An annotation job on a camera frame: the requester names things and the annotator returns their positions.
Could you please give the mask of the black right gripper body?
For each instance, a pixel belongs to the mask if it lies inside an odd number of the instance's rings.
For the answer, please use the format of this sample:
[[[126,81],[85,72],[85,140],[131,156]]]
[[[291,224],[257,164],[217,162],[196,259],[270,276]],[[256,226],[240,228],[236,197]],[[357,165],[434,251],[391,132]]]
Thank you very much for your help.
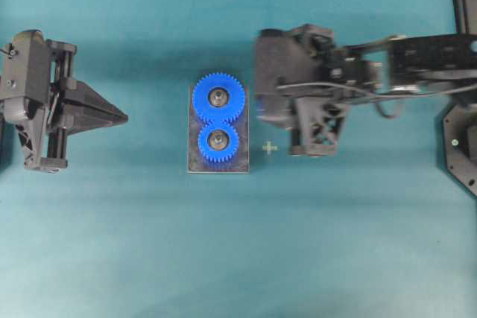
[[[333,156],[338,150],[350,108],[330,77],[334,48],[333,30],[310,24],[263,29],[256,38],[257,117],[290,132],[292,155]]]

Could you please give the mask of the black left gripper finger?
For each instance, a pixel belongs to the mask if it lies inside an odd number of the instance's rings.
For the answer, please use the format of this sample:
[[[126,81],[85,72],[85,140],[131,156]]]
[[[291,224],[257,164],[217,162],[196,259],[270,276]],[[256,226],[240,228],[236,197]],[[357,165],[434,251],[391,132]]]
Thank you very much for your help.
[[[92,87],[67,77],[60,84],[61,115],[75,123],[127,123],[128,116],[98,94]]]
[[[115,109],[113,113],[87,106],[62,104],[54,113],[51,128],[64,129],[68,136],[104,127],[125,124],[127,116]]]

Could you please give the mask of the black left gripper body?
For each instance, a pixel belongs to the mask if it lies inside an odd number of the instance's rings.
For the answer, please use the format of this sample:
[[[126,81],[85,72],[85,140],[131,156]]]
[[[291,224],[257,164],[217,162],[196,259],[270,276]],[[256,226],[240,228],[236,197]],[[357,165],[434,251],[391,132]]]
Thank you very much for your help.
[[[46,39],[37,29],[19,32],[1,48],[1,115],[16,128],[27,170],[67,168],[66,130],[53,121],[76,52],[75,45]]]

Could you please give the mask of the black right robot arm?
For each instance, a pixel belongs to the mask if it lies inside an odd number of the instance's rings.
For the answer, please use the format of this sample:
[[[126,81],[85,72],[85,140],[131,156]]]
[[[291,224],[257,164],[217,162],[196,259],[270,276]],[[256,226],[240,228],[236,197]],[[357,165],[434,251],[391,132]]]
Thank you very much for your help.
[[[331,156],[351,106],[447,95],[476,107],[476,37],[390,36],[339,46],[329,28],[264,29],[256,39],[260,120],[288,130],[294,155]]]

